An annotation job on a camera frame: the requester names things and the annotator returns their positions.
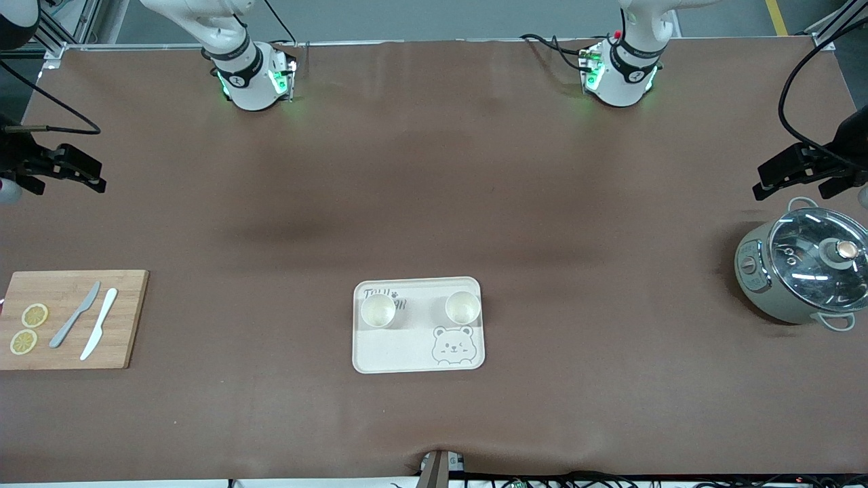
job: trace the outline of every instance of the tray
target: tray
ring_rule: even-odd
[[[446,314],[446,301],[459,292],[473,295],[478,305],[478,316],[466,325]],[[362,319],[362,304],[374,294],[395,304],[388,326],[377,328]],[[353,367],[364,374],[480,367],[485,361],[481,299],[479,282],[469,276],[362,281],[352,297]]]

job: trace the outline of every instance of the white knife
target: white knife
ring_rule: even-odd
[[[94,352],[96,349],[96,345],[99,344],[100,339],[102,338],[102,323],[106,320],[106,316],[109,315],[109,310],[111,309],[112,304],[115,303],[115,298],[117,297],[117,288],[109,288],[106,292],[106,298],[102,301],[102,310],[100,310],[100,316],[96,319],[96,325],[94,325],[94,332],[90,333],[90,339],[88,339],[88,344],[84,347],[84,351],[82,351],[82,357],[80,360],[84,361],[88,358],[88,356]]]
[[[88,296],[84,297],[84,301],[82,302],[81,305],[78,306],[78,308],[76,309],[76,312],[72,314],[72,317],[69,317],[69,320],[67,320],[66,323],[63,324],[63,327],[61,327],[61,329],[59,331],[57,331],[55,336],[53,338],[51,338],[51,342],[49,342],[50,348],[54,349],[55,347],[59,347],[61,345],[61,343],[63,343],[63,340],[66,339],[66,334],[69,333],[69,329],[72,328],[72,325],[76,323],[76,320],[78,320],[79,315],[87,312],[87,310],[90,308],[90,306],[94,304],[94,300],[96,300],[96,294],[97,293],[100,293],[100,282],[99,281],[94,283],[94,287],[90,288],[90,292],[88,292]]]

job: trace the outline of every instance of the table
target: table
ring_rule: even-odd
[[[810,48],[673,40],[613,109],[538,44],[314,47],[295,102],[259,113],[194,50],[68,52],[41,84],[104,132],[38,139],[100,159],[108,192],[0,208],[0,284],[151,279],[128,370],[0,373],[0,480],[398,475],[435,448],[489,472],[868,471],[866,317],[781,325],[732,271],[818,196],[751,194]],[[788,115],[826,141],[853,110],[822,53]],[[76,123],[42,99],[27,122]],[[356,373],[356,284],[451,275],[482,284],[483,366]]]

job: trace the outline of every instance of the metal frame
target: metal frame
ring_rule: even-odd
[[[60,59],[65,46],[85,44],[94,32],[94,21],[103,6],[102,0],[84,0],[84,8],[70,33],[45,9],[39,10],[39,28],[33,39],[22,48],[0,53],[2,58]]]
[[[848,0],[840,9],[809,25],[803,32],[812,34],[814,42],[819,45],[836,30],[866,16],[868,16],[868,0]]]
[[[682,37],[681,39],[720,39],[725,37]],[[755,36],[752,39],[778,39],[777,36]],[[503,43],[526,43],[527,41],[523,39],[519,39],[517,37],[507,37],[507,38],[496,38],[496,37],[485,37],[485,38],[466,38],[466,39],[454,39],[455,41],[463,41],[467,43],[489,43],[492,41],[503,42]],[[561,42],[567,41],[589,41],[590,39],[585,37],[569,37],[561,39]],[[382,43],[405,43],[404,39],[387,39],[387,40],[374,40],[374,41],[323,41],[316,43],[299,43],[295,46],[291,44],[282,44],[285,47],[295,47],[307,50],[311,47],[325,47],[325,46],[364,46],[371,44],[382,44]],[[418,41],[420,43],[425,42],[438,42],[438,41]],[[198,43],[170,43],[170,44],[64,44],[60,52],[57,56],[45,56],[45,64],[43,65],[44,69],[57,69],[60,68],[62,55],[67,50],[80,50],[80,51],[152,51],[152,50],[200,50],[202,49],[202,45]],[[835,47],[833,43],[830,43],[829,46],[824,50],[834,50]],[[8,51],[7,53],[2,53],[1,56],[6,56],[7,54],[13,54],[17,51]]]

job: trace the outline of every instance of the lid handle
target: lid handle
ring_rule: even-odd
[[[847,313],[844,315],[833,315],[830,313],[816,312],[811,314],[811,318],[819,322],[821,326],[833,332],[847,332],[856,325],[856,316],[852,313]],[[847,326],[835,327],[834,325],[829,323],[828,319],[847,319]]]
[[[859,248],[852,241],[838,241],[830,251],[834,252],[831,257],[841,262],[855,260],[859,256]]]
[[[801,201],[802,203],[806,203],[808,205],[808,207],[814,207],[814,208],[819,207],[819,205],[817,205],[816,201],[813,201],[806,196],[797,196],[796,198],[793,198],[792,200],[790,200],[789,203],[786,204],[786,211],[792,212],[792,205],[793,205],[793,203],[795,203],[797,201]]]

